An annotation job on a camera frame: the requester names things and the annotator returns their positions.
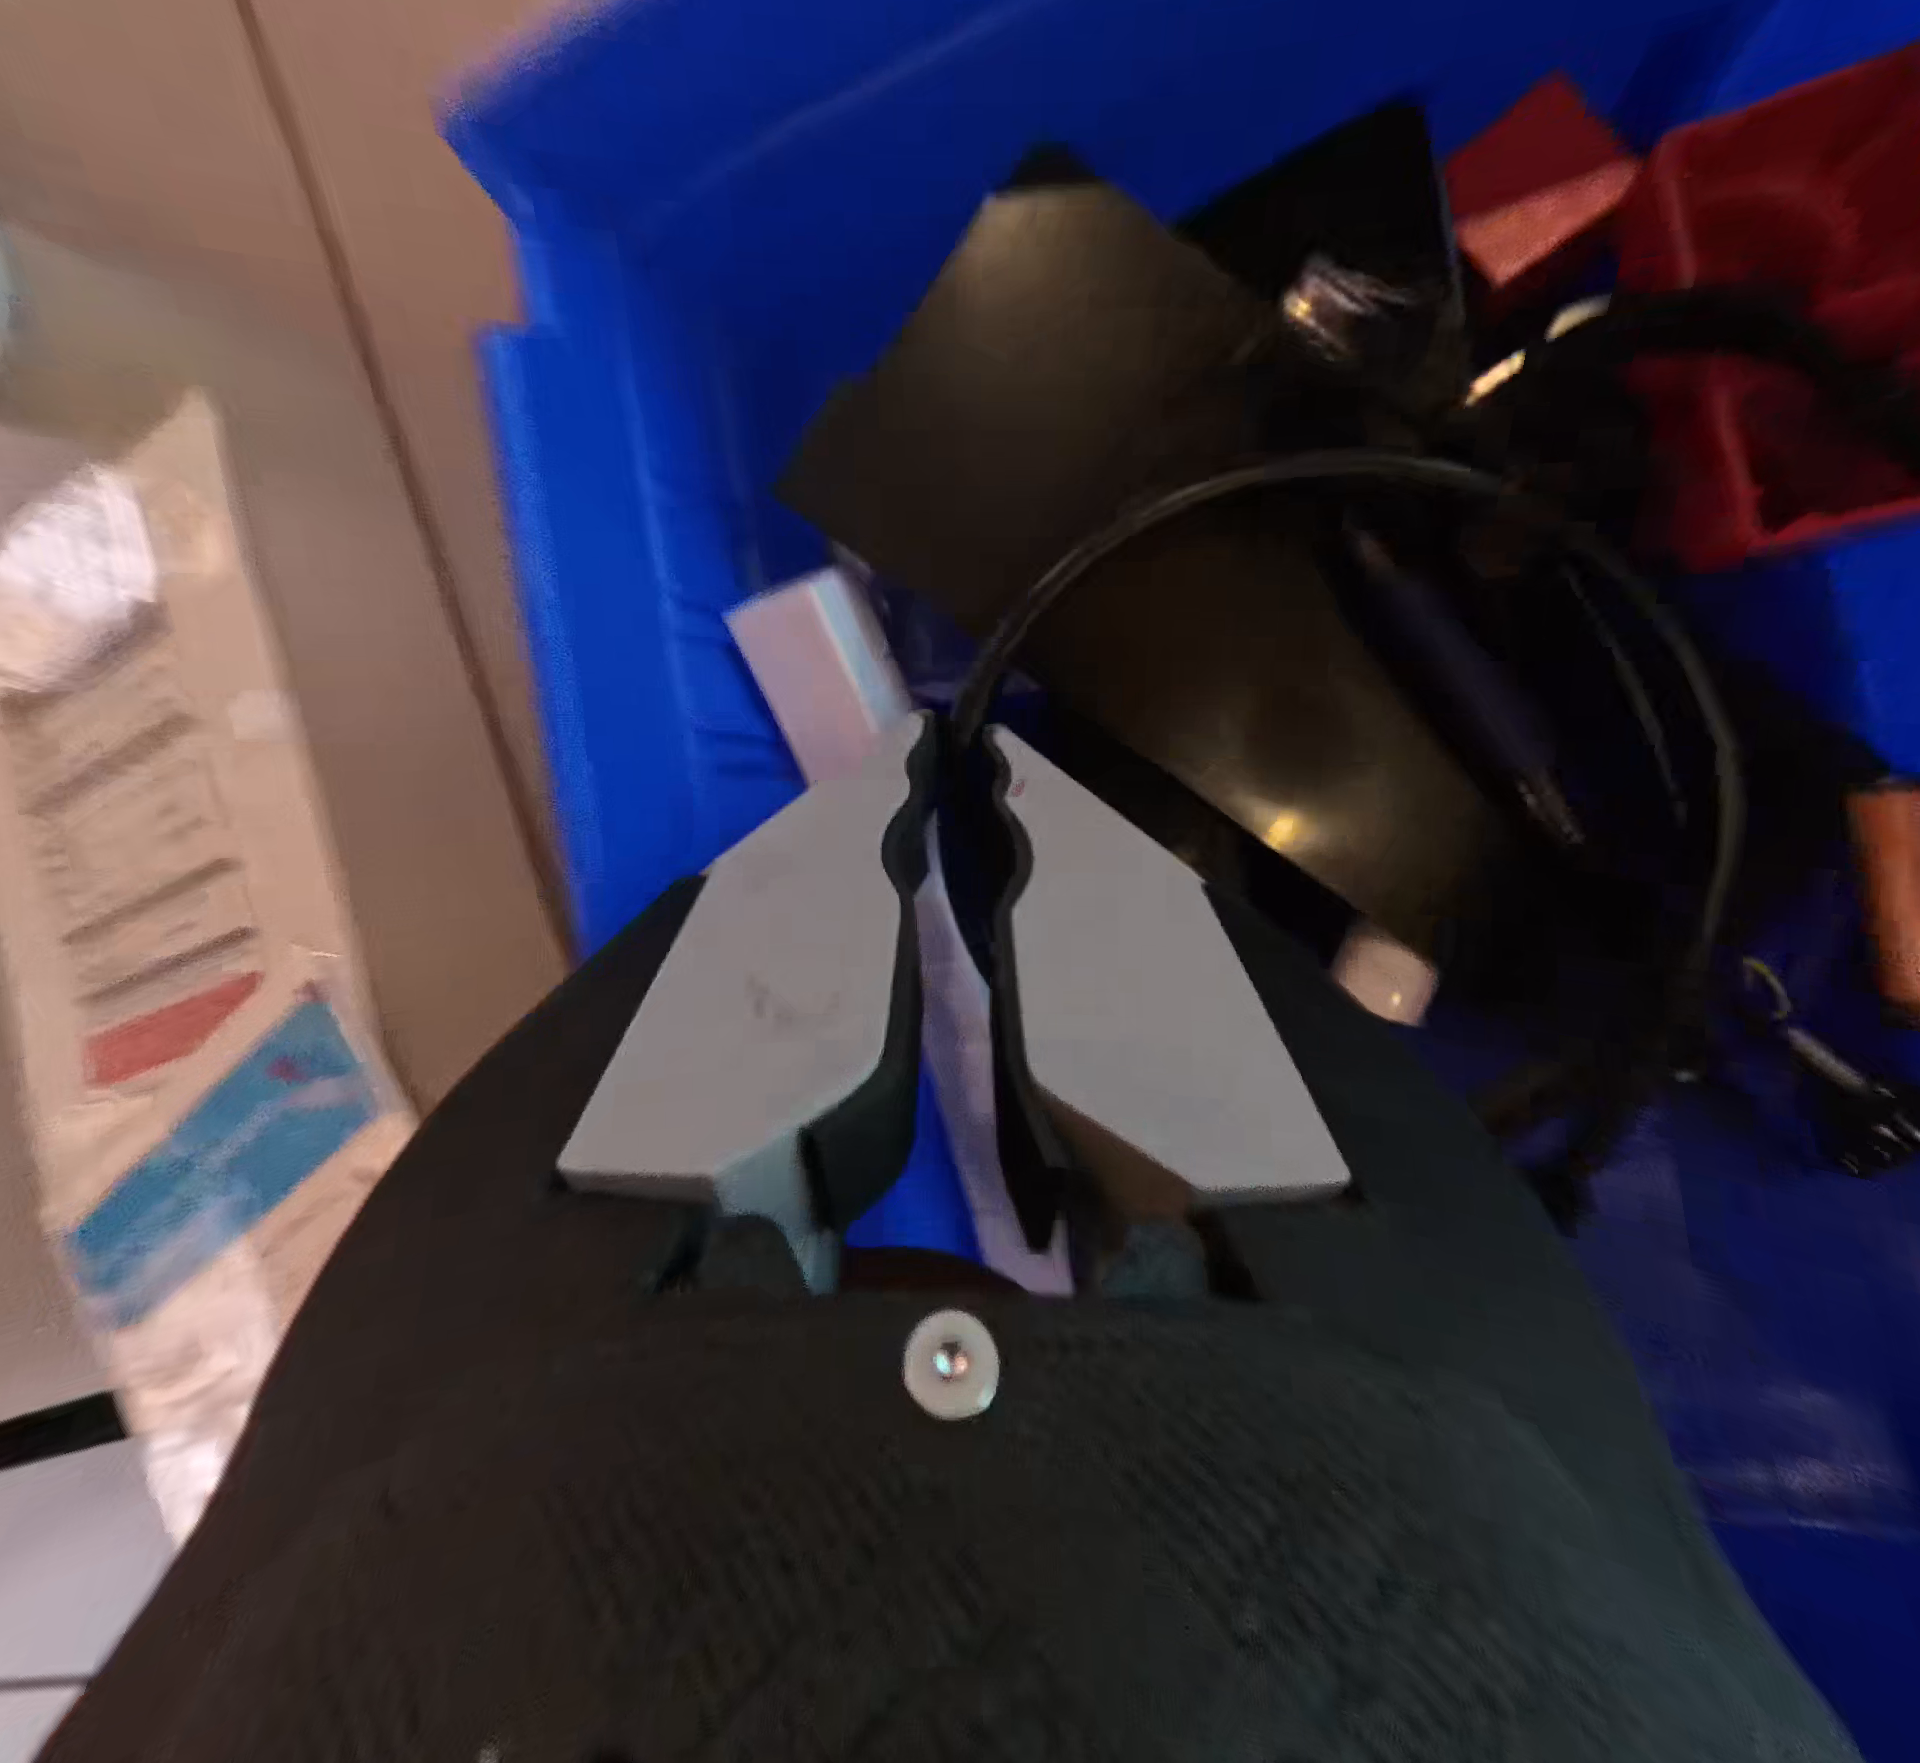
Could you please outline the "blue plastic bin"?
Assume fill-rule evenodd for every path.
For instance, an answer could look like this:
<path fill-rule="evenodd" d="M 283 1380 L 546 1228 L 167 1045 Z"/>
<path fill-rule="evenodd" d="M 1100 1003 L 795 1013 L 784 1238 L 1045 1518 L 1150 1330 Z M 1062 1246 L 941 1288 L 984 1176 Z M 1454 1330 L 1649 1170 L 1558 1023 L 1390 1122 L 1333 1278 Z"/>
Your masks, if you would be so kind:
<path fill-rule="evenodd" d="M 1917 0 L 576 3 L 445 131 L 519 255 L 480 355 L 583 951 L 796 793 L 723 611 L 805 567 L 778 459 L 1032 143 L 1184 215 L 1390 95 L 1452 143 L 1567 69 L 1651 137 L 1908 39 Z M 1917 1166 L 1823 1166 L 1735 1061 L 1572 1246 L 1788 1650 L 1917 1758 Z"/>

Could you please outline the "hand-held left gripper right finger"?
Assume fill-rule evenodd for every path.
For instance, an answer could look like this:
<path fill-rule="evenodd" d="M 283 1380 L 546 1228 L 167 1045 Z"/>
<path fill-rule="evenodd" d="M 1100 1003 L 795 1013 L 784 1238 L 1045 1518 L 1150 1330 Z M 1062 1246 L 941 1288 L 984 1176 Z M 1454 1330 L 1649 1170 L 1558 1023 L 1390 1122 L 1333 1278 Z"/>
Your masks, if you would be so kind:
<path fill-rule="evenodd" d="M 1027 1242 L 1353 1168 L 1200 875 L 1005 725 L 979 747 L 996 1148 Z"/>

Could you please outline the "black power plug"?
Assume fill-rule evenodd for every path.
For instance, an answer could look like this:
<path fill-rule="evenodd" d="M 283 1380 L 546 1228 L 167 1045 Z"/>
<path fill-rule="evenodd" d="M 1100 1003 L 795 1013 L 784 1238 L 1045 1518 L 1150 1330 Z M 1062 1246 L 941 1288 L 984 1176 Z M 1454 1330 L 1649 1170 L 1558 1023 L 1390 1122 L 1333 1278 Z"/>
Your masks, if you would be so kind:
<path fill-rule="evenodd" d="M 1874 1178 L 1919 1158 L 1917 1082 L 1845 1055 L 1800 1017 L 1783 975 L 1760 955 L 1741 957 L 1741 989 L 1756 1031 L 1811 1092 L 1814 1136 L 1836 1168 Z"/>

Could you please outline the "small red block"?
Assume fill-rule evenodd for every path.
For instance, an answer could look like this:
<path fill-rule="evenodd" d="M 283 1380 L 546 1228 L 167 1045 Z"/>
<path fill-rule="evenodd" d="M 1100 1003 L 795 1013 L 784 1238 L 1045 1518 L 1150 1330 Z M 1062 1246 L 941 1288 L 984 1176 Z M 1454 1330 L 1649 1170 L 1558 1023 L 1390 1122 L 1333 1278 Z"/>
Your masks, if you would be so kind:
<path fill-rule="evenodd" d="M 1552 71 L 1444 165 L 1452 239 L 1500 301 L 1548 285 L 1603 241 L 1642 155 Z"/>

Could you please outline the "orange small object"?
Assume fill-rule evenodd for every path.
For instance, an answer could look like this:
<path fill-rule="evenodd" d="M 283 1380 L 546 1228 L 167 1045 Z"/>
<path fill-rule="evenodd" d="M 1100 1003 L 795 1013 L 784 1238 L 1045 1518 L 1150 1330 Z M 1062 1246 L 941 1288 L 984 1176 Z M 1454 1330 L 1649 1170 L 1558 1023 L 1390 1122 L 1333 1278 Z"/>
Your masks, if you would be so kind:
<path fill-rule="evenodd" d="M 1874 985 L 1893 1017 L 1919 1025 L 1919 781 L 1889 775 L 1845 801 Z"/>

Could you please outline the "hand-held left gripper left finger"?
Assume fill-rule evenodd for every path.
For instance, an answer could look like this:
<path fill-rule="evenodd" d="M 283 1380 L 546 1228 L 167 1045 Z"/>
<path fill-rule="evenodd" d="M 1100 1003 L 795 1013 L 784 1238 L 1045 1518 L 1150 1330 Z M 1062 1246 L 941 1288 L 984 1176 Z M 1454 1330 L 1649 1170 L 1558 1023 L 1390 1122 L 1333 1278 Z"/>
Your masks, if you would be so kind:
<path fill-rule="evenodd" d="M 556 1160 L 576 1190 L 842 1230 L 905 1170 L 941 729 L 910 713 L 694 881 Z"/>

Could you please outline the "small white object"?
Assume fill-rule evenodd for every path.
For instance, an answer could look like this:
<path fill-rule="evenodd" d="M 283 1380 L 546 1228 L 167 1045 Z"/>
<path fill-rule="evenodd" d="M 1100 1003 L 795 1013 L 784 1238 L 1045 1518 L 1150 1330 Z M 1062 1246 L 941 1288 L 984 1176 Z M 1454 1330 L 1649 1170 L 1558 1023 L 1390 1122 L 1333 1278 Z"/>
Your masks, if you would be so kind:
<path fill-rule="evenodd" d="M 1405 1027 L 1427 1023 L 1440 983 L 1431 959 L 1367 919 L 1347 929 L 1331 975 L 1358 1007 Z"/>

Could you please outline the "printed paper sheet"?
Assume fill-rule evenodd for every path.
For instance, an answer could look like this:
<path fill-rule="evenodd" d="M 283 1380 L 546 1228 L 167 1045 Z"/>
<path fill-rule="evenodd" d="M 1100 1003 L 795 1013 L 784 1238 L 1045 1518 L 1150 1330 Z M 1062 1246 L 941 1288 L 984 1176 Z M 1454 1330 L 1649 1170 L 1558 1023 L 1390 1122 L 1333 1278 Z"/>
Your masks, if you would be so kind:
<path fill-rule="evenodd" d="M 41 1222 L 172 1542 L 419 1114 L 198 389 L 4 517 L 4 983 Z"/>

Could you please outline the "red plastic part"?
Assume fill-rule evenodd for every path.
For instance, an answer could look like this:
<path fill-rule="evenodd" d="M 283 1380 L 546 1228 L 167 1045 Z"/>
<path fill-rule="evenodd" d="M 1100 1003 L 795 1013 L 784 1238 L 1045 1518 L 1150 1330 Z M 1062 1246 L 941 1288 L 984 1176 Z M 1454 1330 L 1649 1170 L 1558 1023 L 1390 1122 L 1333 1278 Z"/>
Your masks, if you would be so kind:
<path fill-rule="evenodd" d="M 1629 365 L 1649 545 L 1720 571 L 1917 515 L 1917 47 L 1665 137 L 1616 257 L 1624 293 L 1758 317 Z"/>

